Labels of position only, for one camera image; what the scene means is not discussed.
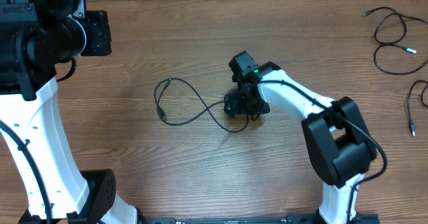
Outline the black cable silver plug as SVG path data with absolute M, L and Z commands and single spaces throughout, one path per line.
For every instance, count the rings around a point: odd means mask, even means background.
M 410 75 L 410 74 L 414 74 L 416 72 L 418 72 L 419 70 L 421 70 L 422 68 L 424 68 L 427 65 L 427 61 L 423 62 L 419 67 L 415 68 L 414 70 L 408 71 L 408 72 L 391 72 L 388 71 L 384 68 L 382 68 L 379 63 L 377 62 L 377 54 L 379 52 L 379 50 L 383 47 L 395 47 L 395 48 L 399 48 L 407 53 L 411 53 L 411 54 L 416 54 L 417 50 L 410 48 L 410 47 L 405 47 L 402 45 L 399 45 L 399 42 L 401 42 L 407 35 L 407 24 L 405 19 L 410 19 L 411 21 L 418 21 L 421 23 L 424 23 L 425 25 L 427 25 L 427 20 L 418 18 L 418 17 L 411 17 L 408 15 L 403 15 L 402 13 L 398 12 L 396 9 L 392 8 L 392 7 L 387 7 L 387 6 L 382 6 L 382 7 L 377 7 L 368 11 L 365 11 L 362 16 L 363 17 L 367 17 L 369 15 L 371 15 L 374 12 L 380 11 L 380 10 L 389 10 L 390 13 L 388 15 L 386 15 L 377 25 L 377 27 L 375 28 L 373 37 L 374 40 L 378 43 L 378 47 L 375 49 L 374 53 L 373 53 L 373 62 L 374 65 L 377 67 L 378 70 L 380 70 L 382 73 L 384 74 L 388 74 L 388 75 L 393 75 L 393 76 L 406 76 L 406 75 Z M 378 38 L 378 33 L 380 28 L 382 27 L 383 23 L 390 17 L 392 16 L 397 16 L 399 18 L 399 21 L 403 27 L 403 34 L 400 36 L 400 38 L 398 38 L 397 40 L 394 41 L 381 41 Z

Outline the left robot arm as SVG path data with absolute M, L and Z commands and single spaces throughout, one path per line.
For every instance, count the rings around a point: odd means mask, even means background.
M 1 0 L 1 134 L 21 175 L 21 223 L 131 223 L 139 208 L 110 169 L 81 171 L 59 109 L 57 64 L 112 51 L 108 16 L 87 0 Z

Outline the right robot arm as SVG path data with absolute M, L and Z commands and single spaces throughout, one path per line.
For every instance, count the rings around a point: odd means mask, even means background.
M 377 149 L 356 103 L 321 96 L 293 81 L 273 62 L 258 65 L 243 51 L 229 62 L 237 91 L 224 97 L 229 118 L 256 120 L 277 106 L 300 122 L 312 168 L 323 182 L 313 214 L 289 214 L 285 223 L 379 223 L 377 214 L 355 209 L 359 186 Z

